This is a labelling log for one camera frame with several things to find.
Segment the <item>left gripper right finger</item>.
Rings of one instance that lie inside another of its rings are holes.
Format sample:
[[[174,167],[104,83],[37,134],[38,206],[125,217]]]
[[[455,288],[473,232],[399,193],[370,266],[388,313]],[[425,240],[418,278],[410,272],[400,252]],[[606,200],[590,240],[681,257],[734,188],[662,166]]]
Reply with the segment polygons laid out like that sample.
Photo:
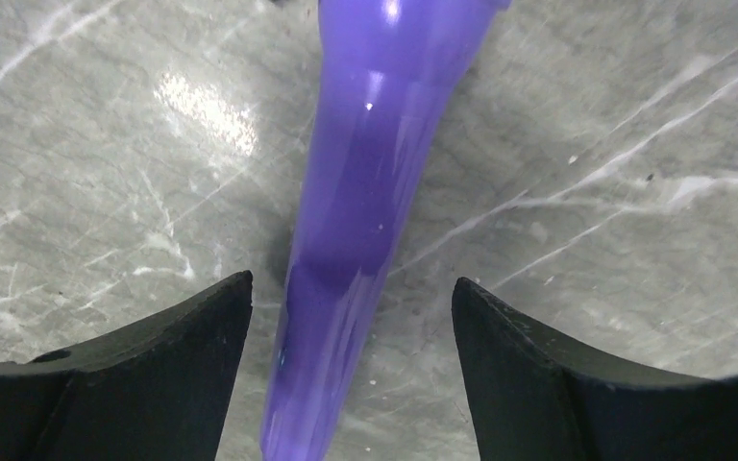
[[[452,317],[481,459],[738,460],[738,376],[601,351],[467,278]]]

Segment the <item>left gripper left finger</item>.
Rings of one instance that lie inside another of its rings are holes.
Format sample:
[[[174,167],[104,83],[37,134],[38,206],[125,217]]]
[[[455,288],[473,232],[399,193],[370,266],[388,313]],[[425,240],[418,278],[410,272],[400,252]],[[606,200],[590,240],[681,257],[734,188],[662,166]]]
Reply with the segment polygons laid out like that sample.
[[[0,362],[0,460],[211,460],[252,316],[242,271],[27,363]]]

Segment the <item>purple microphone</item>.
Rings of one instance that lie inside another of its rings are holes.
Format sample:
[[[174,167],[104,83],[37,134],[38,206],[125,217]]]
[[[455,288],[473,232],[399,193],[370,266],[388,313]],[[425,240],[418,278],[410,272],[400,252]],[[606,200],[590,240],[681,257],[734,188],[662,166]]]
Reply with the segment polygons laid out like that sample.
[[[439,120],[504,1],[323,0],[322,69],[261,428],[332,441]]]

